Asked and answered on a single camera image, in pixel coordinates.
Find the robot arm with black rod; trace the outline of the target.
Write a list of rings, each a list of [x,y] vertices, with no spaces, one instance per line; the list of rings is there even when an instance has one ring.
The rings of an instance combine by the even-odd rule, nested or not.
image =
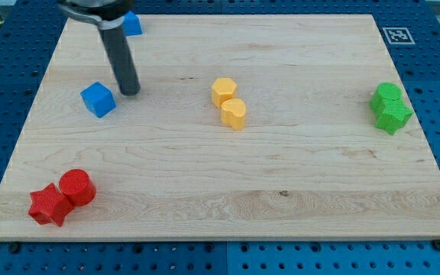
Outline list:
[[[137,95],[141,84],[123,27],[134,1],[58,0],[57,6],[68,18],[97,27],[121,94]]]

